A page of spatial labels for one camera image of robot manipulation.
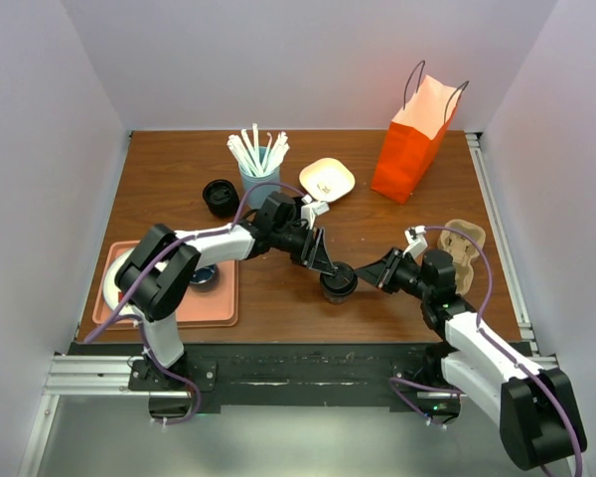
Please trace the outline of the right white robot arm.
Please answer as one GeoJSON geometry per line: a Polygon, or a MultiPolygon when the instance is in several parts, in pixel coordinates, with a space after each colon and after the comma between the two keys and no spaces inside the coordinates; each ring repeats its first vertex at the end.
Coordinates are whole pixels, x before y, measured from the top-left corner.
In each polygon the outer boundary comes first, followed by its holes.
{"type": "Polygon", "coordinates": [[[425,384],[467,395],[497,425],[516,467],[530,470],[569,456],[582,462],[587,438],[571,381],[523,356],[480,318],[456,290],[449,253],[432,249],[417,262],[394,248],[355,274],[386,293],[419,299],[424,321],[444,346],[423,365],[425,384]]]}

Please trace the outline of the orange paper gift bag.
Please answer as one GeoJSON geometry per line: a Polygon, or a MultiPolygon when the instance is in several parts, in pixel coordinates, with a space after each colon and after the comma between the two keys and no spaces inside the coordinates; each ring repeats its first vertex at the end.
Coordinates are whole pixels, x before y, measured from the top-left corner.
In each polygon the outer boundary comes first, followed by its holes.
{"type": "Polygon", "coordinates": [[[411,71],[400,110],[392,118],[372,177],[372,189],[398,204],[407,202],[432,164],[469,83],[450,86],[411,71]]]}

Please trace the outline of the brown takeout coffee cup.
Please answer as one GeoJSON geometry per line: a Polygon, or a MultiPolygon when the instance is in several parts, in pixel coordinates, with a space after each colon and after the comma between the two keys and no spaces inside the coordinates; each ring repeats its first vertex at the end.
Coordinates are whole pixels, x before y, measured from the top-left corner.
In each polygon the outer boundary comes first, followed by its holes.
{"type": "Polygon", "coordinates": [[[340,291],[340,290],[323,290],[324,296],[329,303],[332,304],[342,304],[347,301],[352,294],[354,293],[353,290],[349,291],[340,291]]]}

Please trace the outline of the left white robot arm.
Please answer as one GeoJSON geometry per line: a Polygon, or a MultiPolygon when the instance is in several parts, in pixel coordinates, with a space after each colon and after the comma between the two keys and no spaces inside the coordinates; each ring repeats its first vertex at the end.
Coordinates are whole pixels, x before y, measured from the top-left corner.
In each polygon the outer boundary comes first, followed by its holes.
{"type": "Polygon", "coordinates": [[[224,261],[244,261],[272,249],[289,255],[323,278],[342,271],[326,249],[325,232],[306,219],[240,220],[235,224],[194,232],[154,226],[114,275],[121,300],[110,320],[131,319],[139,327],[152,380],[164,390],[193,390],[187,353],[176,325],[175,312],[193,275],[224,261]]]}

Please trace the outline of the black coffee cup lid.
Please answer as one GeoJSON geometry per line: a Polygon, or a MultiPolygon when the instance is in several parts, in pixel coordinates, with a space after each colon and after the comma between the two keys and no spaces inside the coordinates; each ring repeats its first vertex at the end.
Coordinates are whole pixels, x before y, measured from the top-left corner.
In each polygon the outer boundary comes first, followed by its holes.
{"type": "Polygon", "coordinates": [[[358,286],[358,278],[355,276],[354,269],[349,264],[341,261],[334,261],[334,265],[338,267],[335,276],[320,274],[319,280],[322,289],[355,291],[358,286]]]}

